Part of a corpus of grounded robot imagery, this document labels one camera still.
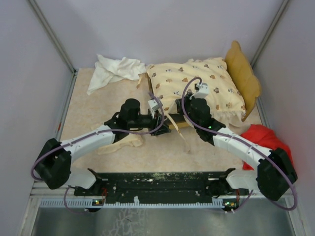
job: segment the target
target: pillowcase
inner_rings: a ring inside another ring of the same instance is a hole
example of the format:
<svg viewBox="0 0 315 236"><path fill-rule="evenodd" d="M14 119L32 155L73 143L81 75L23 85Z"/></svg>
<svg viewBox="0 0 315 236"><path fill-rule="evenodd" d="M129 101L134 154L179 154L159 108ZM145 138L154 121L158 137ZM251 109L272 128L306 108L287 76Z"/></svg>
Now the pillowcase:
<svg viewBox="0 0 315 236"><path fill-rule="evenodd" d="M223 58L190 59L184 64L149 65L147 73L151 78L154 95L161 99L166 113L177 113L175 100L182 97L188 81L200 77L210 90L205 99L213 118L227 126L230 123L239 126L242 117L246 115L244 100L228 74ZM194 84L189 89L194 92Z"/></svg>

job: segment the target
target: gray metal panel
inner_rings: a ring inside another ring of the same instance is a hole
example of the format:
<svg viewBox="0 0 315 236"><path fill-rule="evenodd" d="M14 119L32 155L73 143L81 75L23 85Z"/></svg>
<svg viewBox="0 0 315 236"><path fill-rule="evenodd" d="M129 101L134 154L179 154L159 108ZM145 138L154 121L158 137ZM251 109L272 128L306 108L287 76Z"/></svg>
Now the gray metal panel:
<svg viewBox="0 0 315 236"><path fill-rule="evenodd" d="M251 199L236 214L207 209L102 209L74 215L40 208L32 236L292 236L286 211Z"/></svg>
<svg viewBox="0 0 315 236"><path fill-rule="evenodd" d="M282 0L36 0L75 68L96 54L145 63L224 56L238 40L249 59Z"/></svg>

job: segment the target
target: black mounting plate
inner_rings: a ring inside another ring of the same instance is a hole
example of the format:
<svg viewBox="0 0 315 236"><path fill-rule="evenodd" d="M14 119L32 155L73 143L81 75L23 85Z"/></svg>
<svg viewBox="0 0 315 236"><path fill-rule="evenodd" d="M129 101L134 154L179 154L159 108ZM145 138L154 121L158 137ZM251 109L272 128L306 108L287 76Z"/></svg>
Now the black mounting plate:
<svg viewBox="0 0 315 236"><path fill-rule="evenodd" d="M97 173L102 178L101 196L107 190L106 203L133 203L138 197L143 204L211 203L209 184L224 172L171 172L171 173ZM248 190L242 189L241 195ZM92 196L82 188L75 196Z"/></svg>

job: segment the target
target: red fabric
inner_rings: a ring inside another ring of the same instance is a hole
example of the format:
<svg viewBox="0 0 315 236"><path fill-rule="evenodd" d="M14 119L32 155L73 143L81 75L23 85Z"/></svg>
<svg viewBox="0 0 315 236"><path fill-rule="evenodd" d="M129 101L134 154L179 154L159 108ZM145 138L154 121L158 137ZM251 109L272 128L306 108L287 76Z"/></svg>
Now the red fabric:
<svg viewBox="0 0 315 236"><path fill-rule="evenodd" d="M241 136L255 144L262 147L270 148L275 150L277 148L282 148L288 154L291 163L293 165L291 150L288 145L281 142L275 135L272 129L269 129L261 124L252 124L248 131L241 134ZM253 170L253 168L244 162L243 170Z"/></svg>

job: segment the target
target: pillow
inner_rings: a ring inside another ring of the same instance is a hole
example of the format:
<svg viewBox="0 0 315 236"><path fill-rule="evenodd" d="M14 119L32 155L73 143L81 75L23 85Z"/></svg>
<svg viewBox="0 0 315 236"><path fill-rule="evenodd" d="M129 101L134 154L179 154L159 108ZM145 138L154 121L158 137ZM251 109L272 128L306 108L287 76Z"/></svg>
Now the pillow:
<svg viewBox="0 0 315 236"><path fill-rule="evenodd" d="M188 81L200 77L208 84L209 95L205 99L213 118L227 126L230 123L239 126L246 115L244 100L228 74L223 58L149 65L147 73L154 95L161 99L166 113L177 113L175 100L182 97ZM189 89L194 92L194 84Z"/></svg>

